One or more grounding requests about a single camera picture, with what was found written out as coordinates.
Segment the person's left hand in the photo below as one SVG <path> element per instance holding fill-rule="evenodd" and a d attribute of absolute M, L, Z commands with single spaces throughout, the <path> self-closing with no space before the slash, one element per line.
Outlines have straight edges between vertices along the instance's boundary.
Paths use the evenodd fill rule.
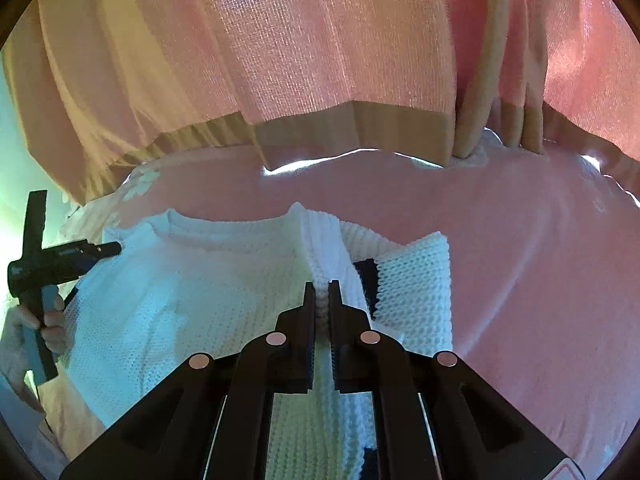
<path fill-rule="evenodd" d="M 43 315 L 43 321 L 29 311 L 26 304 L 10 307 L 6 314 L 1 335 L 1 376 L 17 396 L 37 412 L 42 411 L 40 402 L 32 389 L 26 385 L 26 374 L 32 368 L 29 345 L 34 337 L 42 337 L 46 348 L 54 354 L 66 351 L 65 304 L 60 295 L 55 295 L 52 308 Z"/>

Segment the white sleeve forearm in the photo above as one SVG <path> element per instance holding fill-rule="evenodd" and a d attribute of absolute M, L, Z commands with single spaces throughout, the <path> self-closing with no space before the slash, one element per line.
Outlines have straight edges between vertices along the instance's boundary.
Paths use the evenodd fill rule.
<path fill-rule="evenodd" d="M 58 479 L 70 462 L 46 423 L 42 406 L 27 386 L 16 392 L 1 377 L 1 416 L 32 464 L 46 479 Z"/>

